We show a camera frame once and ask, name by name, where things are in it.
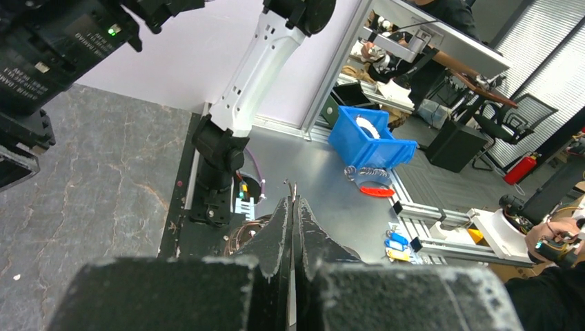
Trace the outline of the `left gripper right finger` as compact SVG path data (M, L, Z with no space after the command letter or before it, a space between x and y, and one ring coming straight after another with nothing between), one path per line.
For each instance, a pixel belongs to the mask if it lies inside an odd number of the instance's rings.
M293 205L298 330L521 330L485 267L365 263Z

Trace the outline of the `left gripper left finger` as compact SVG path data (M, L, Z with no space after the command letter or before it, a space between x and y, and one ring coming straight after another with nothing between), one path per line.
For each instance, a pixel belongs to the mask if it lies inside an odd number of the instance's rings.
M227 257L117 257L83 266L50 330L287 330L293 200Z

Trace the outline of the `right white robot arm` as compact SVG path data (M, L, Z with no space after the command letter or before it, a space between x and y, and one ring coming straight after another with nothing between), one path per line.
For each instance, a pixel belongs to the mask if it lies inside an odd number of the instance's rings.
M204 1L2 1L1 189L35 176L55 144L43 107L122 45L142 51L139 21L155 34ZM334 1L265 1L254 36L221 98L192 136L199 160L190 217L215 227L235 215L235 186L261 102L304 39L330 21Z

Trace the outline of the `operator hand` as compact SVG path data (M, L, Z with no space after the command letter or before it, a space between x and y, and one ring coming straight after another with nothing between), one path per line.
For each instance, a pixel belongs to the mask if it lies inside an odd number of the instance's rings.
M536 251L535 247L537 242L542 239L552 239L553 241L560 242L562 240L562 234L565 232L570 237L579 234L580 228L577 226L575 219L562 217L556 221L548 221L534 226L524 238L529 255L542 263L551 262L551 260L548 260Z

